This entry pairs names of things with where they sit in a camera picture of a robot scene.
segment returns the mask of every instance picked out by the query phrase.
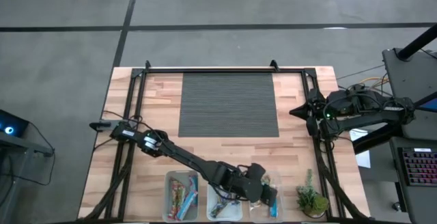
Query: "gaming keyboard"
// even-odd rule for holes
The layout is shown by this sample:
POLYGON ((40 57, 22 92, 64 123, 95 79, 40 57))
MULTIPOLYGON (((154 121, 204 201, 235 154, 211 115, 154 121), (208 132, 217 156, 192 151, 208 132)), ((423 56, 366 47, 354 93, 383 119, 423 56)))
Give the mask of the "gaming keyboard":
POLYGON ((437 149, 400 148, 407 183, 437 186, 437 149))

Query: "wooden table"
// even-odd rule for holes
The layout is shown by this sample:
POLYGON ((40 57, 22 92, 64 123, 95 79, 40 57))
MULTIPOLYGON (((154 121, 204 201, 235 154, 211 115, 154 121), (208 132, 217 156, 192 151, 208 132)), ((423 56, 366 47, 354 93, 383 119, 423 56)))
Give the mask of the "wooden table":
MULTIPOLYGON (((123 114, 131 69, 114 69, 104 105, 105 110, 123 114)), ((337 90, 333 67, 324 66, 315 67, 315 69, 321 92, 325 96, 337 90)), ((256 162, 267 170, 278 171, 283 185, 284 221, 311 221, 312 219, 306 217, 298 209, 296 187, 305 183, 307 170, 312 169, 314 186, 320 190, 313 142, 308 135, 305 121, 288 114, 290 109, 305 102, 300 75, 272 74, 279 125, 279 137, 275 138, 179 138, 182 77, 182 73, 147 74, 141 110, 144 121, 153 128, 166 131, 169 138, 178 146, 206 160, 222 160, 231 165, 250 165, 251 162, 256 162)), ((137 92, 137 90, 134 91, 130 114, 134 113, 137 92)), ((103 118, 119 119, 108 113, 104 113, 103 118)), ((107 140, 108 136, 109 132, 100 133, 96 145, 107 140)), ((108 189, 116 147, 117 143, 112 141, 94 152, 79 217, 90 213, 108 189)), ((369 208, 352 144, 345 139, 337 140, 334 156, 341 187, 357 208, 369 216, 369 208)), ((165 174, 168 171, 186 169, 188 167, 171 158, 164 156, 152 158, 136 148, 124 220, 163 221, 165 174)), ((198 221, 208 221, 206 218, 206 186, 207 182, 200 178, 198 221)), ((328 189, 333 215, 338 216, 333 190, 330 187, 328 189)), ((115 214, 120 191, 121 187, 117 192, 118 195, 115 196, 113 211, 115 214)), ((243 203, 243 214, 241 221, 250 221, 248 203, 243 203)))

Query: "plastic container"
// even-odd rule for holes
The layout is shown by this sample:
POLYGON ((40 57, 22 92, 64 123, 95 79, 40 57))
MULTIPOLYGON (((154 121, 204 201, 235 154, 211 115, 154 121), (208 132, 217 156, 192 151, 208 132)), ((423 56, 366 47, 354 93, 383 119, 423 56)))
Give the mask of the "plastic container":
POLYGON ((185 214, 184 220, 178 221, 178 220, 172 220, 167 217, 167 215, 170 213, 170 208, 173 203, 173 198, 171 196, 171 189, 170 189, 170 178, 175 178, 176 180, 179 180, 183 185, 187 188, 187 191, 189 191, 190 186, 190 180, 189 176, 196 176, 197 177, 197 189, 199 189, 199 175, 196 171, 190 170, 190 171, 169 171, 165 175, 165 193, 164 193, 164 208, 163 208, 163 220, 166 223, 183 223, 183 222, 193 222, 197 219, 199 216, 199 206, 191 206, 188 211, 185 214))
POLYGON ((278 190, 278 195, 276 198, 278 217, 270 217, 270 208, 266 204, 262 204, 261 202, 249 203, 249 214, 251 216, 251 221, 254 223, 281 223, 283 222, 284 215, 281 176, 276 171, 267 171, 264 175, 270 176, 270 179, 272 180, 270 184, 276 187, 278 190))
POLYGON ((243 209, 241 201, 238 205, 228 204, 218 215, 217 218, 211 216, 211 210, 217 204, 219 196, 214 191, 212 186, 208 185, 208 196, 206 202, 206 217, 210 221, 239 221, 243 218, 243 209))

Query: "ribbed gray mat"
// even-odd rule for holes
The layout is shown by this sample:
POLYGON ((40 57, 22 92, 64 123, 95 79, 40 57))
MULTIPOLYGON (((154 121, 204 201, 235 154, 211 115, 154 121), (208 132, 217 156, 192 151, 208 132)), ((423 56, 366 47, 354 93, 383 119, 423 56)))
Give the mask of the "ribbed gray mat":
POLYGON ((186 73, 179 137, 278 137, 270 73, 186 73))

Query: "blue light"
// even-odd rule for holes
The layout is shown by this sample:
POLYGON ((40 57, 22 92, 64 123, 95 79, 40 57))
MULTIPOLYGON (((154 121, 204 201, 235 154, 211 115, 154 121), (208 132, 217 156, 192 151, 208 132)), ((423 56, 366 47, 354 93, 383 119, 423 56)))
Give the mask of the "blue light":
POLYGON ((13 129, 12 127, 7 127, 7 128, 5 128, 5 132, 6 132, 8 135, 10 135, 10 134, 12 134, 12 133, 14 132, 14 129, 13 129))

